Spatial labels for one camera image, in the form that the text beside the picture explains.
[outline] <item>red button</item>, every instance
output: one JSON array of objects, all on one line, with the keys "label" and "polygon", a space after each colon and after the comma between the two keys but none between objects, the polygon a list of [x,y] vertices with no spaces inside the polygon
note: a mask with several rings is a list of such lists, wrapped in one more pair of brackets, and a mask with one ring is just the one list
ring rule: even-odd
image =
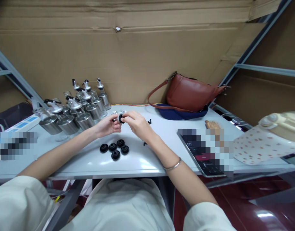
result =
[{"label": "red button", "polygon": [[197,156],[195,156],[195,158],[198,161],[208,160],[208,158],[204,155],[197,155]]}]

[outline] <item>navy blue cloth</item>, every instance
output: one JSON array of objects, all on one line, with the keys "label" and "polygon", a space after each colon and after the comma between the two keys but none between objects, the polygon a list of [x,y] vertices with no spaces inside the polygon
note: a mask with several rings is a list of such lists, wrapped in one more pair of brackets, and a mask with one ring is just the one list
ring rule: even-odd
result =
[{"label": "navy blue cloth", "polygon": [[[157,104],[158,106],[166,106],[170,107],[168,104]],[[189,120],[189,119],[195,119],[199,117],[203,117],[206,115],[208,111],[208,106],[205,106],[202,111],[199,111],[197,113],[192,112],[180,112],[174,109],[159,109],[159,112],[161,116],[168,120]]]}]

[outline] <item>silver bracelet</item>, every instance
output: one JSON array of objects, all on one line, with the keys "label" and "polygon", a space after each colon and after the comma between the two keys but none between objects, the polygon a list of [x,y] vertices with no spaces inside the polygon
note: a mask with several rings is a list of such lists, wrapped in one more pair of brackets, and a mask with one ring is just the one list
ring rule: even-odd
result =
[{"label": "silver bracelet", "polygon": [[182,162],[182,159],[181,159],[181,157],[179,158],[179,162],[176,164],[176,165],[174,165],[173,167],[171,167],[171,168],[165,168],[165,167],[163,167],[166,171],[171,171],[171,170],[173,170],[173,169],[175,169],[180,163]]}]

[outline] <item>hand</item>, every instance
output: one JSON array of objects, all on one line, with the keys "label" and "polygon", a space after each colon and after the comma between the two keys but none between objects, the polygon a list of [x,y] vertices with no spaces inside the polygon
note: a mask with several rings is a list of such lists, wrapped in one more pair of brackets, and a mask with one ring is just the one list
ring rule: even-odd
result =
[{"label": "hand", "polygon": [[118,115],[116,114],[110,115],[108,117],[103,118],[95,126],[89,128],[94,138],[97,139],[110,135],[112,133],[120,133],[122,131],[122,125],[118,121],[113,122],[113,119],[117,117]]},{"label": "hand", "polygon": [[133,133],[147,144],[157,135],[140,113],[130,111],[124,113],[123,116],[129,117],[121,118],[121,121],[129,124]]}]

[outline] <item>bag strap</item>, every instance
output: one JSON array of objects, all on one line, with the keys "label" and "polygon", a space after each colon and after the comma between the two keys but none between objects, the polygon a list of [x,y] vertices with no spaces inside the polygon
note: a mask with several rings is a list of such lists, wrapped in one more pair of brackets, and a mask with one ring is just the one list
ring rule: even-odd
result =
[{"label": "bag strap", "polygon": [[193,112],[193,111],[188,111],[188,110],[185,110],[185,109],[181,109],[181,108],[178,108],[178,107],[166,107],[166,106],[158,106],[158,105],[154,105],[154,104],[151,104],[150,103],[150,97],[152,94],[154,94],[155,91],[157,91],[159,88],[162,88],[164,85],[168,84],[168,82],[170,82],[171,79],[174,78],[174,76],[177,74],[177,72],[174,72],[168,79],[166,79],[163,83],[161,83],[158,87],[156,87],[154,90],[152,90],[148,97],[147,97],[147,102],[152,106],[152,107],[155,107],[155,108],[159,108],[159,109],[174,109],[174,110],[177,110],[177,111],[180,111],[180,112],[192,112],[192,113],[197,113],[197,112]]}]

